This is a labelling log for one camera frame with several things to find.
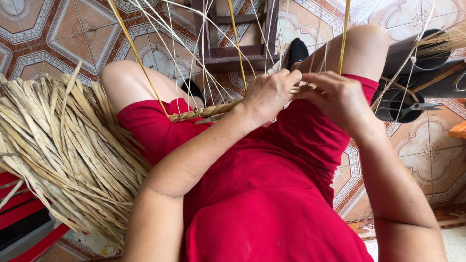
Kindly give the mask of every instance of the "scissors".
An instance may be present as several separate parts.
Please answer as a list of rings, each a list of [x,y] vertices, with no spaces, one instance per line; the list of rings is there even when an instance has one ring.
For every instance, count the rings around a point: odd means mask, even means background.
[[[401,101],[396,101],[396,100],[382,100],[382,102],[395,102],[395,103],[401,103]],[[386,110],[392,110],[392,111],[400,111],[400,115],[398,118],[403,118],[404,115],[406,115],[408,112],[411,112],[413,110],[441,110],[440,108],[437,108],[437,106],[441,106],[442,104],[439,103],[414,103],[408,108],[404,109],[395,109],[395,108],[388,108],[388,107],[381,107],[379,109],[386,109]]]

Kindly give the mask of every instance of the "red plastic chair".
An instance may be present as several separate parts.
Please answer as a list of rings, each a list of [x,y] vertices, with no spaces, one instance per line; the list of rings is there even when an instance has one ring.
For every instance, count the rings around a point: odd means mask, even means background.
[[[17,182],[19,182],[18,177],[8,172],[0,173],[0,200],[5,198],[8,193],[13,190]],[[17,195],[8,200],[8,202],[0,209],[0,230],[45,208],[42,202],[28,190],[26,184],[21,185],[16,194]],[[35,244],[28,251],[9,262],[32,262],[36,260],[66,232],[68,232],[68,230],[69,227],[65,224],[59,225],[39,243]]]

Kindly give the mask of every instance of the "leg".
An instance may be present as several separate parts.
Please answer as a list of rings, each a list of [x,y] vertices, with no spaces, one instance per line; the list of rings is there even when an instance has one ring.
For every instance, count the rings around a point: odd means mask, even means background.
[[[327,70],[337,71],[342,36],[331,41],[327,50]],[[347,32],[342,73],[359,80],[368,101],[372,98],[385,64],[389,45],[385,29],[373,25],[357,26]],[[325,46],[291,69],[319,71]],[[341,155],[350,137],[335,126],[322,111],[308,100],[297,99],[282,110],[278,120],[263,133],[263,139],[301,159],[297,161],[309,178],[332,205],[333,173],[341,164]]]
[[[145,69],[160,100],[170,103],[177,98],[183,98],[186,102],[189,100],[189,105],[194,107],[194,99],[196,99],[196,104],[202,107],[202,101],[198,97],[188,97],[166,76],[155,70]],[[101,76],[105,93],[116,112],[132,103],[149,99],[157,100],[141,66],[136,62],[121,60],[109,63],[103,68]]]
[[[346,35],[342,74],[365,77],[378,81],[384,69],[389,45],[388,32],[376,25],[352,27]],[[343,35],[330,40],[327,49],[327,70],[337,71]],[[291,71],[319,72],[325,57],[325,45],[303,62],[296,62]]]
[[[146,71],[168,114],[190,110],[187,101],[194,105],[193,97],[188,97],[170,79],[154,70]],[[170,122],[138,63],[112,62],[102,70],[101,79],[112,108],[118,112],[120,125],[144,147],[139,152],[153,165],[209,126],[194,124],[197,119]],[[195,99],[197,105],[202,104],[198,97]]]

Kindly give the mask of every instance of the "foot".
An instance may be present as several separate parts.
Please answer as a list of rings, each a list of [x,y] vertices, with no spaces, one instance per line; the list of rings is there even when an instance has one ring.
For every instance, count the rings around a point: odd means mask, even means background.
[[[291,67],[296,62],[302,62],[309,56],[306,44],[298,37],[291,42],[290,51],[288,52],[288,65],[287,69],[291,71]]]
[[[202,92],[193,80],[189,79],[188,81],[188,79],[185,79],[185,82],[181,86],[181,90],[183,90],[186,94],[190,95],[188,93],[188,85],[189,85],[189,91],[191,92],[191,95],[193,97],[199,97],[202,100],[202,104],[204,104],[205,102],[204,102],[204,97],[202,96]]]

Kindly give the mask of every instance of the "hand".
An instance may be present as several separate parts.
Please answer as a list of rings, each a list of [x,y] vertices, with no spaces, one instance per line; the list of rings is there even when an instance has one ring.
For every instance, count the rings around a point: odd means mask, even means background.
[[[293,98],[290,90],[299,83],[301,77],[300,71],[290,73],[287,69],[270,76],[257,77],[249,84],[246,97],[235,109],[243,110],[241,114],[257,128],[274,118]]]
[[[317,89],[299,95],[317,105],[338,127],[356,141],[381,130],[364,96],[361,83],[332,71],[306,73],[302,81],[314,83]]]

